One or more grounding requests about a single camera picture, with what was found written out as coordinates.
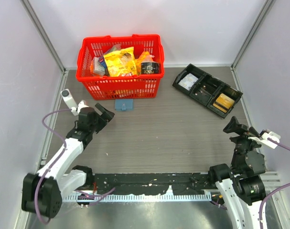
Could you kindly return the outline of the blue card holder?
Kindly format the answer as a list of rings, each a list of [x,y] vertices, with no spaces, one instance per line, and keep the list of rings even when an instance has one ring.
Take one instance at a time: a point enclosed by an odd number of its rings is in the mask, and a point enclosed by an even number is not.
[[[132,111],[134,109],[133,99],[117,99],[115,100],[116,111]]]

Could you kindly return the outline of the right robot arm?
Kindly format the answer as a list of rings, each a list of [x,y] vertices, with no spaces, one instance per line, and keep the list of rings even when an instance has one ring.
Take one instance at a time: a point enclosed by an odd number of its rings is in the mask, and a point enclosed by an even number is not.
[[[235,133],[230,141],[235,143],[231,164],[209,168],[208,184],[217,188],[223,197],[227,213],[235,229],[267,228],[266,214],[259,208],[266,197],[260,177],[266,172],[264,155],[256,149],[261,144],[253,140],[258,132],[253,127],[240,124],[233,116],[223,131]]]

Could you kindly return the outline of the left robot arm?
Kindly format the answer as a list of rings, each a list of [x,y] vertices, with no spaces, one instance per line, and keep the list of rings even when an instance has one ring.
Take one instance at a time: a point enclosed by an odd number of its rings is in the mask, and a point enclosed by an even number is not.
[[[80,187],[89,190],[93,186],[95,176],[91,168],[75,166],[69,174],[65,172],[89,145],[93,135],[99,133],[115,116],[99,103],[89,107],[84,101],[66,111],[78,117],[66,137],[43,124],[62,140],[62,146],[46,165],[34,174],[28,173],[23,179],[21,209],[36,214],[43,224],[47,223],[43,217],[54,218],[63,199],[73,191]]]

